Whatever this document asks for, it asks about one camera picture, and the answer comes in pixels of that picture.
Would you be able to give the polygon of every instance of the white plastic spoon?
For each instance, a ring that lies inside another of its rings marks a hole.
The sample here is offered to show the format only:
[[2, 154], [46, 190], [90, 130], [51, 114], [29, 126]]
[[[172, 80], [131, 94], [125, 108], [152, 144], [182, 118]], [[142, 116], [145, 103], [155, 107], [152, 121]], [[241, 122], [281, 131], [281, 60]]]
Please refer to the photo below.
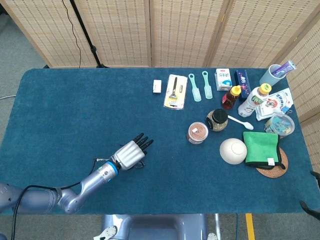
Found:
[[253, 130], [254, 129], [254, 126], [252, 126], [250, 122], [239, 121], [238, 119], [236, 119], [236, 118], [234, 118], [232, 116], [229, 116], [229, 115], [228, 115], [228, 118], [233, 120], [233, 121], [235, 121], [235, 122], [237, 122], [237, 123], [242, 124], [246, 129], [249, 129], [249, 130]]

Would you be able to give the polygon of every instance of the gray floor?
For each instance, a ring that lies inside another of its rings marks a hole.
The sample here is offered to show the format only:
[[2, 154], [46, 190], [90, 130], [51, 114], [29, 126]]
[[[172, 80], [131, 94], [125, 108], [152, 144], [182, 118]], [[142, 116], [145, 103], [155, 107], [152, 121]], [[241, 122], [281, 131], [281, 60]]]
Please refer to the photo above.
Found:
[[[15, 95], [24, 72], [45, 64], [15, 23], [8, 16], [0, 15], [0, 97]], [[14, 98], [0, 100], [0, 143], [13, 103]], [[7, 237], [11, 220], [11, 216], [0, 215], [0, 233]], [[100, 234], [101, 223], [100, 215], [19, 215], [16, 240], [89, 240]], [[254, 214], [253, 224], [256, 240], [320, 239], [320, 221], [304, 213]], [[221, 214], [220, 228], [223, 240], [234, 240], [236, 215]], [[208, 229], [215, 231], [212, 216], [209, 216]], [[239, 215], [238, 239], [248, 239], [244, 214]]]

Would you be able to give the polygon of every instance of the yellow stripe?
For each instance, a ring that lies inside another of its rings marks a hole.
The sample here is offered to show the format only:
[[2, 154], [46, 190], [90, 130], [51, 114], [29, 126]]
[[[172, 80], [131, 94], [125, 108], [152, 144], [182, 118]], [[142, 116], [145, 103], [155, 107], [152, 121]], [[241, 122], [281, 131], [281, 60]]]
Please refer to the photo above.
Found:
[[255, 230], [254, 230], [254, 223], [252, 221], [252, 214], [246, 213], [245, 220], [246, 220], [246, 229], [248, 230], [248, 240], [255, 240]]

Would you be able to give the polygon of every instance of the dark blue box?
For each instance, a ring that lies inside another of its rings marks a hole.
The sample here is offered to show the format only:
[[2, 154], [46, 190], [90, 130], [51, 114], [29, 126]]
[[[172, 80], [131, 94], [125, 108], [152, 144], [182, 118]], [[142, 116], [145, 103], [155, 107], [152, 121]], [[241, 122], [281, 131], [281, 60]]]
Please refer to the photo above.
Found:
[[244, 102], [251, 93], [247, 70], [239, 69], [234, 73], [235, 85], [241, 86], [241, 94], [239, 100]]

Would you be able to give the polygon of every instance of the yellow bottle cap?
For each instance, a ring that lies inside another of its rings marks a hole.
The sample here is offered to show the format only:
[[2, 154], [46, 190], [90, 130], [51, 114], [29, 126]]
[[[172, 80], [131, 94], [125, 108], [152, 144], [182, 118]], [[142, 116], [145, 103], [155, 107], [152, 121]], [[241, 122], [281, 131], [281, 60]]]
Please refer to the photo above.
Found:
[[260, 90], [260, 93], [262, 93], [263, 95], [267, 95], [268, 93], [271, 92], [271, 85], [269, 83], [263, 83], [261, 84], [259, 90]]
[[241, 94], [241, 86], [238, 85], [238, 86], [233, 86], [231, 88], [231, 91], [230, 93], [233, 95], [233, 96], [239, 96]]

